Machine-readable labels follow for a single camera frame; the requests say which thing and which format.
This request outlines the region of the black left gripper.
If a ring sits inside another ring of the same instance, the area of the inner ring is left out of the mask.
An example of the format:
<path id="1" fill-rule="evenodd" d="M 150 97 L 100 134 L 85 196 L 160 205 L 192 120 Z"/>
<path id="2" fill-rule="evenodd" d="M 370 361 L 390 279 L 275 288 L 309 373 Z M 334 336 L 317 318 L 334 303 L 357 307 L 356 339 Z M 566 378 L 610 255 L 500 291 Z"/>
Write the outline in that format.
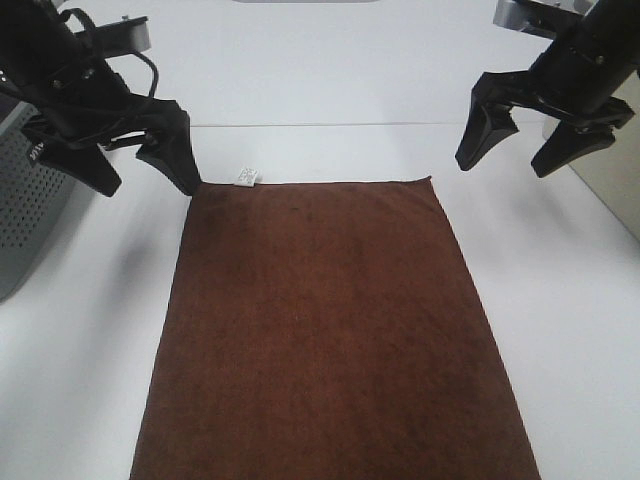
<path id="1" fill-rule="evenodd" d="M 99 27 L 82 9 L 4 9 L 1 12 L 1 93 L 39 112 L 25 128 L 50 145 L 38 162 L 112 197 L 122 180 L 100 148 L 139 147 L 136 158 L 154 167 L 183 194 L 194 195 L 200 173 L 189 114 L 175 100 L 159 100 L 159 73 L 149 91 L 135 94 L 112 69 L 98 40 L 85 46 L 76 33 Z M 133 55 L 149 68 L 143 53 Z"/>

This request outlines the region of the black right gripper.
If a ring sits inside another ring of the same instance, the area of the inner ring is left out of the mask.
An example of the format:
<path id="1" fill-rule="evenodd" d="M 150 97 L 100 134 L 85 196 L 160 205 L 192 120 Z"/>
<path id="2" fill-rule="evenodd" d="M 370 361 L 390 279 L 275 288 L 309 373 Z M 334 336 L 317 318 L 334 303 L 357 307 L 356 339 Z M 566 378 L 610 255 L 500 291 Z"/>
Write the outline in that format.
<path id="1" fill-rule="evenodd" d="M 474 85 L 455 154 L 461 170 L 471 170 L 493 147 L 519 132 L 513 107 L 572 124 L 560 122 L 534 156 L 531 166 L 538 177 L 609 148 L 615 142 L 610 126 L 620 128 L 633 117 L 631 107 L 614 93 L 639 69 L 637 1 L 596 1 L 579 22 L 549 40 L 528 69 L 485 72 Z"/>

